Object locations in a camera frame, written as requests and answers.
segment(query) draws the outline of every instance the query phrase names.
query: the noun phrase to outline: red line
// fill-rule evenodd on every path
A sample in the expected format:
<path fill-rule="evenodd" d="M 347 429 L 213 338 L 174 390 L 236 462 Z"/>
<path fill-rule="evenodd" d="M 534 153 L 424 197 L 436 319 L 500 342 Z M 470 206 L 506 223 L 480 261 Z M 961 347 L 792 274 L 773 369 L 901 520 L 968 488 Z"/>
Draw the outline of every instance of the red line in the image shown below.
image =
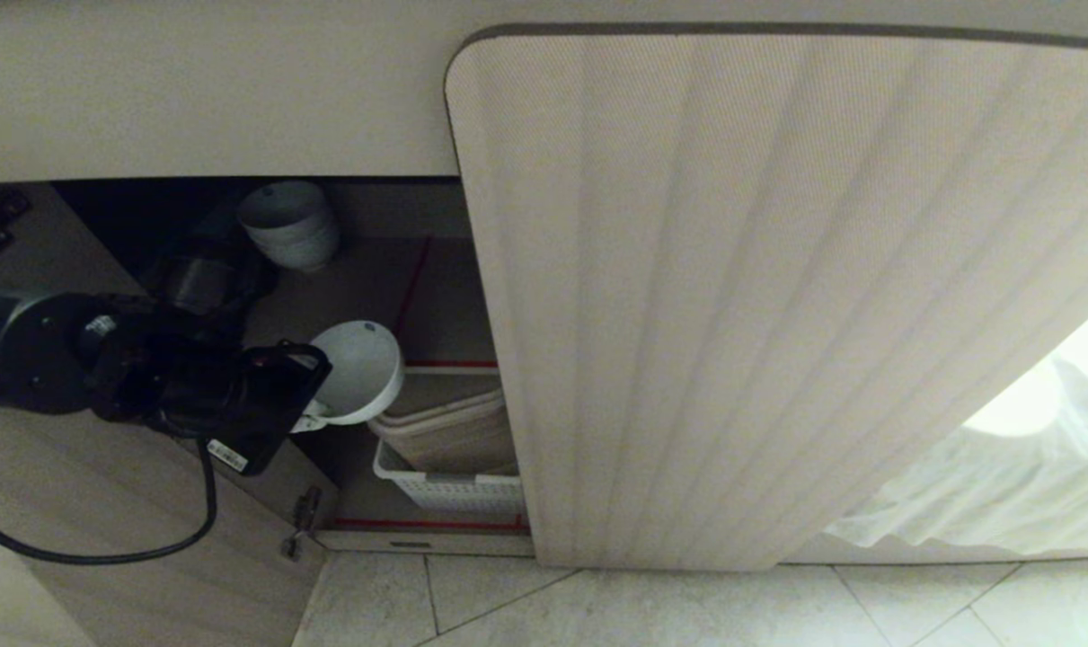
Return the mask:
<path fill-rule="evenodd" d="M 428 265 L 428 254 L 432 250 L 432 237 L 424 238 L 424 247 L 420 250 L 420 260 L 416 262 L 416 273 L 411 275 L 408 283 L 408 291 L 404 295 L 403 302 L 399 302 L 399 314 L 396 315 L 396 325 L 392 327 L 392 334 L 399 337 L 399 332 L 404 328 L 405 316 L 408 316 L 408 308 L 411 308 L 412 299 L 416 298 L 416 286 L 420 284 L 420 275 L 424 274 L 424 265 Z"/>
<path fill-rule="evenodd" d="M 457 523 L 457 521 L 388 521 L 388 520 L 333 520 L 335 525 L 367 525 L 379 528 L 455 528 L 469 531 L 526 531 L 527 525 L 516 515 L 514 524 Z"/>
<path fill-rule="evenodd" d="M 437 365 L 444 365 L 444 368 L 455 368 L 455 369 L 498 369 L 499 364 L 495 361 L 478 361 L 478 360 L 406 360 L 407 365 L 428 365 L 428 368 L 437 368 Z"/>

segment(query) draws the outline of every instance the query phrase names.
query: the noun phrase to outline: open cabinet door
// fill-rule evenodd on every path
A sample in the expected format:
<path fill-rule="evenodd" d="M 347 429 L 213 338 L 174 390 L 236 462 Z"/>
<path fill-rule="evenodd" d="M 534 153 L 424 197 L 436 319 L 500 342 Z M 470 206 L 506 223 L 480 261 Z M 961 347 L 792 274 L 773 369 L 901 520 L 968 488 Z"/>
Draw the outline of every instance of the open cabinet door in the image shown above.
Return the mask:
<path fill-rule="evenodd" d="M 34 208 L 0 256 L 0 287 L 134 294 L 140 288 L 46 184 L 18 187 Z M 158 561 L 67 567 L 0 548 L 0 645 L 287 647 L 324 551 L 281 556 L 280 509 L 309 483 L 281 464 L 254 499 L 217 478 L 219 519 L 198 544 Z M 173 544 L 203 519 L 198 459 L 173 439 L 89 412 L 0 409 L 0 528 L 63 552 Z"/>
<path fill-rule="evenodd" d="M 1087 319 L 1088 42 L 526 29 L 446 102 L 541 561 L 768 568 Z"/>

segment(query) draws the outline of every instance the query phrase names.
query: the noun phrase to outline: tile floor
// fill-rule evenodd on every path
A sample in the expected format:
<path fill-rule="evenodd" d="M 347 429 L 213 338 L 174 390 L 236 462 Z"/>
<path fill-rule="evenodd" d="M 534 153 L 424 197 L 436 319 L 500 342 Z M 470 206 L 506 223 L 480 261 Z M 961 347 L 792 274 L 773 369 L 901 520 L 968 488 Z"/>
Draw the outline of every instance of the tile floor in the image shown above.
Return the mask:
<path fill-rule="evenodd" d="M 331 552 L 294 647 L 354 645 L 1088 647 L 1088 561 L 666 573 Z"/>

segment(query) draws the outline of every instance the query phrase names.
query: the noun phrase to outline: white plastic basket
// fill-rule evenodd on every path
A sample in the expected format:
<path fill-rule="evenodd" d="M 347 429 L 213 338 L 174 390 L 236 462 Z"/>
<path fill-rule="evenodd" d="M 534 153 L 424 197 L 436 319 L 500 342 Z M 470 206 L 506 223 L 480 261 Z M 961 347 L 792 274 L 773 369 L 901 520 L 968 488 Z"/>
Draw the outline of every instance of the white plastic basket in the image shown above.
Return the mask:
<path fill-rule="evenodd" d="M 498 377 L 412 375 L 368 428 L 417 471 L 518 473 Z"/>
<path fill-rule="evenodd" d="M 519 476 L 413 472 L 383 439 L 375 448 L 372 471 L 380 478 L 397 484 L 405 495 L 425 510 L 504 515 L 527 511 Z"/>

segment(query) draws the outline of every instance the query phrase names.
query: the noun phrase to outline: barcode sticker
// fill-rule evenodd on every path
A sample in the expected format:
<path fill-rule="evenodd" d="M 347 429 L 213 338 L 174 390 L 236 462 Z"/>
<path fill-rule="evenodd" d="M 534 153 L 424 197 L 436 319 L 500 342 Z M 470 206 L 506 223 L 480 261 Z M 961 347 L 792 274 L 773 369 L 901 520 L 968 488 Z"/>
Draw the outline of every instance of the barcode sticker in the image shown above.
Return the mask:
<path fill-rule="evenodd" d="M 231 447 L 219 441 L 219 439 L 208 443 L 208 451 L 212 456 L 215 456 L 215 458 L 224 460 L 224 462 L 235 471 L 244 472 L 245 468 L 248 466 L 247 458 L 239 456 L 236 451 L 233 451 Z"/>

